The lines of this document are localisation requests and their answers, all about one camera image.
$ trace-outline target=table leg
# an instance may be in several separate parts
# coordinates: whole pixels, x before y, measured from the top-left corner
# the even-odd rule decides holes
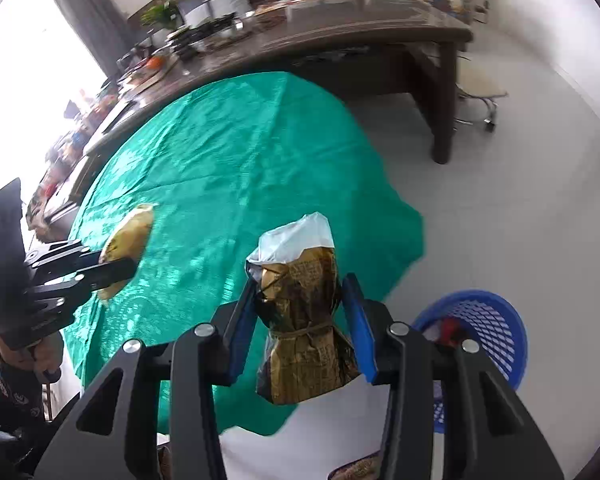
[[[456,69],[458,51],[455,43],[440,43],[438,72],[437,117],[433,128],[431,156],[438,164],[451,158],[454,118],[456,116]]]

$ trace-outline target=human hand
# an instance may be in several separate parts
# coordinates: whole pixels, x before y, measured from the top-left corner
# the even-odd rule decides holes
[[[62,364],[64,340],[59,332],[45,337],[33,348],[33,355],[29,348],[11,350],[0,337],[0,355],[7,364],[20,370],[53,373]]]

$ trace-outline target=dark sleeve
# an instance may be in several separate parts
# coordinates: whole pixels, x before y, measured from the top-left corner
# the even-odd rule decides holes
[[[42,386],[35,373],[20,370],[0,357],[0,430],[44,423]]]

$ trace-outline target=person's arm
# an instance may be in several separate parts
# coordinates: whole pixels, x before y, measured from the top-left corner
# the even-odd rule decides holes
[[[0,339],[0,430],[11,433],[44,422],[42,385],[35,372],[57,370],[63,348],[56,332],[34,348],[34,360],[29,349],[12,351]]]

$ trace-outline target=yellow snack bag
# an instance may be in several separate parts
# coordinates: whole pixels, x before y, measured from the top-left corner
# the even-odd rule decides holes
[[[100,253],[99,262],[111,262],[128,256],[136,264],[140,263],[146,242],[154,225],[154,205],[139,204],[112,232]],[[110,300],[124,288],[130,280],[116,282],[98,291],[101,300]]]

